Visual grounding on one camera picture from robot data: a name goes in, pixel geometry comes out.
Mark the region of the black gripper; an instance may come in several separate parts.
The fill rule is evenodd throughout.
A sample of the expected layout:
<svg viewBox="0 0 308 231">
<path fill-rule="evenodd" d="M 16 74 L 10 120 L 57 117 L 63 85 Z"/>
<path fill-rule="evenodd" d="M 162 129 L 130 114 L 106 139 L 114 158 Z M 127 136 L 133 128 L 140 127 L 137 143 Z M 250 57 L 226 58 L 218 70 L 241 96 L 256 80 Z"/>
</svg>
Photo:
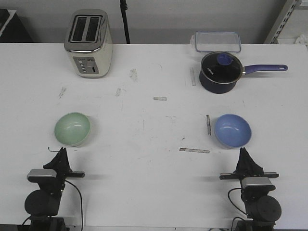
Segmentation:
<svg viewBox="0 0 308 231">
<path fill-rule="evenodd" d="M 262 173 L 259 175 L 247 175 L 244 173 Z M 246 177 L 267 177 L 269 179 L 275 179 L 279 177 L 279 174 L 276 172 L 265 172 L 261 166 L 255 163 L 250 154 L 245 148 L 240 148 L 238 163 L 236 169 L 233 173 L 221 173 L 219 176 L 220 180 L 239 180 L 240 185 L 241 181 Z"/>
<path fill-rule="evenodd" d="M 72 171 L 68 156 L 67 149 L 61 148 L 56 156 L 47 164 L 43 165 L 44 169 L 53 169 L 53 170 L 65 170 L 66 172 L 56 172 L 56 179 L 47 180 L 46 182 L 38 183 L 41 190 L 44 190 L 48 193 L 59 193 L 65 188 L 65 180 L 67 178 L 84 178 L 85 173 L 83 171 Z"/>
</svg>

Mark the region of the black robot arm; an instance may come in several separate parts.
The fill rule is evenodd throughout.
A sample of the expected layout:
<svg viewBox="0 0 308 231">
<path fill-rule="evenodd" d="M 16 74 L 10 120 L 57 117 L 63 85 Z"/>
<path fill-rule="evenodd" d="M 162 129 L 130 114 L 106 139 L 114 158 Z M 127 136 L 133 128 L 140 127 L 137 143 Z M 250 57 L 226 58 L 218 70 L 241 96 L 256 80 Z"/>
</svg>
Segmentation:
<svg viewBox="0 0 308 231">
<path fill-rule="evenodd" d="M 248 151 L 242 147 L 236 169 L 233 173 L 221 173 L 220 180 L 238 180 L 240 187 L 230 189 L 227 197 L 230 203 L 246 216 L 234 217 L 232 231 L 272 231 L 282 215 L 280 203 L 269 192 L 276 189 L 270 179 L 278 178 L 276 172 L 265 172 L 255 163 Z M 240 190 L 245 210 L 240 209 L 231 199 L 230 193 Z"/>
<path fill-rule="evenodd" d="M 30 231 L 68 231 L 64 218 L 59 217 L 58 211 L 61 198 L 68 183 L 73 186 L 80 198 L 81 229 L 84 228 L 83 202 L 81 191 L 76 185 L 69 182 L 67 178 L 83 178 L 83 171 L 73 171 L 69 165 L 67 149 L 62 147 L 56 156 L 42 168 L 34 168 L 27 174 L 27 180 L 37 183 L 38 190 L 31 192 L 25 200 L 25 211 L 30 220 Z"/>
</svg>

